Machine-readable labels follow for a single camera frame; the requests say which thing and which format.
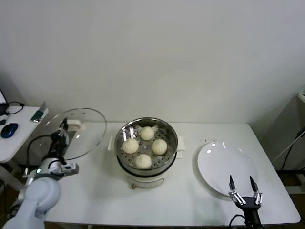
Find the computer mouse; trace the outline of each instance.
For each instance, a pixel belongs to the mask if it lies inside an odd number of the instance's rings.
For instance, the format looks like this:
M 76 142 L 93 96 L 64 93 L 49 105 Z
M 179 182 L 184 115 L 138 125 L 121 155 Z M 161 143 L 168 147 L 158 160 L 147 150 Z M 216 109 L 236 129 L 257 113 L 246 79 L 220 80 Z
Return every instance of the computer mouse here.
M 2 130 L 1 130 L 1 137 L 3 138 L 9 138 L 12 137 L 15 133 L 15 131 L 18 128 L 17 123 L 10 123 L 7 124 Z

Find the white table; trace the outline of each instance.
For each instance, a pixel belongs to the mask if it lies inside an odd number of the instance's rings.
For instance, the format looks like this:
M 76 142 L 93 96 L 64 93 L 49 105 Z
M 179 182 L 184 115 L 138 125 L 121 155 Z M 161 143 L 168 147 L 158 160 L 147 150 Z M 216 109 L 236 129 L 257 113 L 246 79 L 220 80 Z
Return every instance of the white table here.
M 8 112 L 16 112 L 20 109 L 20 106 L 10 106 L 8 107 Z M 7 163 L 13 169 L 21 171 L 18 165 L 12 160 L 19 148 L 28 139 L 34 129 L 39 125 L 40 122 L 34 123 L 31 121 L 32 116 L 39 109 L 39 107 L 29 107 L 25 106 L 20 112 L 16 114 L 11 114 L 8 116 L 5 125 L 0 126 L 0 131 L 9 123 L 18 123 L 18 128 L 14 135 L 10 138 L 0 137 L 0 163 Z M 48 113 L 48 109 L 44 112 L 42 119 Z M 15 190 L 19 191 L 23 185 L 18 181 L 13 174 L 10 174 L 6 169 L 0 166 L 0 178 L 4 180 L 5 183 L 10 185 Z
M 174 162 L 168 170 L 170 178 L 162 185 L 135 190 L 127 183 L 115 153 L 107 151 L 110 137 L 123 125 L 107 124 L 100 148 L 75 160 L 80 172 L 60 180 L 61 199 L 48 213 L 47 221 L 95 225 L 228 225 L 235 214 L 243 212 L 228 197 L 213 192 L 193 166 L 205 139 L 238 145 L 253 160 L 259 174 L 258 187 L 264 193 L 259 209 L 263 224 L 300 221 L 297 209 L 249 125 L 171 124 L 184 137 L 183 158 Z M 244 225 L 244 220 L 236 218 L 233 224 Z

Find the steamed bun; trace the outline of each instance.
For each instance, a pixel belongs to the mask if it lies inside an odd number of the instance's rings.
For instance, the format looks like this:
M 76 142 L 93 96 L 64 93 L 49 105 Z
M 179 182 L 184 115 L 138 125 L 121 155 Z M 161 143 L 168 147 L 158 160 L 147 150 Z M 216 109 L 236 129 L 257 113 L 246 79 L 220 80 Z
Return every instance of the steamed bun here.
M 152 144 L 152 150 L 156 155 L 163 155 L 167 151 L 167 143 L 162 139 L 155 140 Z
M 152 160 L 148 155 L 141 154 L 136 158 L 135 166 L 140 169 L 150 168 L 152 166 Z
M 123 150 L 127 154 L 134 154 L 139 148 L 139 143 L 136 139 L 128 139 L 123 143 Z
M 140 131 L 140 137 L 143 139 L 143 140 L 151 140 L 154 136 L 154 131 L 151 127 L 149 126 L 146 126 L 146 127 L 143 127 Z

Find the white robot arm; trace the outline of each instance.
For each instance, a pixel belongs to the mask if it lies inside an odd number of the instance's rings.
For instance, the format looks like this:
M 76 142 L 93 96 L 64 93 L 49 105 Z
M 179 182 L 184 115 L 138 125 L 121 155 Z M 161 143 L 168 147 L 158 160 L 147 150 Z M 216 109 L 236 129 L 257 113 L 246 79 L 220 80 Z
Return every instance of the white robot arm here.
M 48 211 L 56 205 L 61 196 L 58 180 L 64 176 L 77 174 L 79 166 L 66 162 L 64 153 L 69 144 L 67 120 L 51 134 L 52 143 L 48 154 L 43 158 L 38 169 L 32 171 L 20 191 L 13 208 L 18 208 L 5 225 L 4 229 L 44 229 Z

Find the cable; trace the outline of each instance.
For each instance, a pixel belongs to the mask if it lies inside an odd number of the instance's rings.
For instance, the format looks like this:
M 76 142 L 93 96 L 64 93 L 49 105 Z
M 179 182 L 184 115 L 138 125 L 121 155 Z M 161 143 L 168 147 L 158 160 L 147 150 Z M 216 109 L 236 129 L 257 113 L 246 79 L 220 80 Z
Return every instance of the cable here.
M 300 213 L 300 211 L 298 210 L 299 214 L 300 214 L 300 217 L 301 217 L 301 221 L 305 224 L 305 219 L 303 217 L 303 215 Z
M 23 110 L 23 107 L 24 107 L 24 104 L 23 103 L 20 103 L 20 102 L 17 102 L 17 101 L 12 101 L 12 102 L 9 102 L 8 105 L 12 104 L 12 103 L 17 103 L 19 104 L 19 106 L 21 106 L 21 109 L 14 112 L 14 113 L 9 113 L 9 112 L 5 112 L 7 115 L 14 115 L 14 114 L 17 114 L 18 112 L 22 111 Z
M 28 173 L 28 169 L 29 169 L 29 164 L 30 164 L 30 146 L 32 145 L 32 143 L 34 141 L 36 141 L 37 139 L 40 139 L 42 137 L 51 137 L 50 135 L 40 135 L 36 138 L 34 138 L 33 140 L 30 141 L 30 143 L 28 144 L 28 148 L 27 148 L 27 159 L 26 159 L 26 168 L 25 168 L 25 171 L 26 171 L 26 175 Z
M 8 212 L 6 211 L 6 187 L 5 187 L 4 181 L 1 179 L 0 179 L 0 181 L 2 182 L 3 188 L 4 188 L 4 212 L 5 212 L 5 215 L 7 215 Z
M 290 154 L 291 149 L 292 149 L 293 146 L 294 146 L 294 144 L 292 144 L 292 145 L 290 146 L 290 148 L 289 148 L 289 150 L 288 150 L 288 153 L 287 153 L 287 155 L 286 155 L 286 157 L 285 157 L 285 160 L 284 160 L 284 163 L 283 163 L 283 165 L 282 165 L 281 170 L 283 170 L 283 168 L 284 168 L 284 166 L 285 166 L 285 164 L 286 164 L 287 158 L 288 158 L 288 156 L 289 156 L 289 154 Z
M 304 220 L 304 218 L 301 217 L 300 222 L 303 223 L 303 224 L 305 225 L 305 220 Z
M 9 210 L 9 212 L 8 212 L 8 214 L 7 214 L 7 218 L 8 218 L 8 219 L 11 219 L 11 218 L 15 217 L 16 214 L 17 214 L 17 212 L 18 212 L 18 210 L 20 209 L 20 207 L 21 207 L 21 204 L 14 205 L 14 206 Z
M 48 169 L 51 167 L 51 165 L 53 164 L 53 163 L 55 163 L 55 162 L 61 162 L 62 163 L 62 160 L 55 160 L 55 161 L 51 161 L 50 163 L 49 163 L 49 165 L 48 165 Z M 62 174 L 55 174 L 55 173 L 53 173 L 53 172 L 50 172 L 52 175 L 54 175 L 54 176 L 56 176 L 56 177 L 63 177 L 64 176 L 64 174 L 62 173 Z
M 287 146 L 272 162 L 276 161 L 288 148 L 290 148 L 299 138 L 303 137 L 305 134 L 305 130 L 299 135 L 297 134 L 298 137 L 289 145 Z
M 242 217 L 242 218 L 244 218 L 244 220 L 246 220 L 245 217 L 244 217 L 243 215 L 238 215 L 238 214 L 236 214 L 236 215 L 233 216 L 233 218 L 231 219 L 231 221 L 230 221 L 230 223 L 229 223 L 229 228 L 232 228 L 232 227 L 231 227 L 231 224 L 232 224 L 233 220 L 234 220 L 236 217 Z

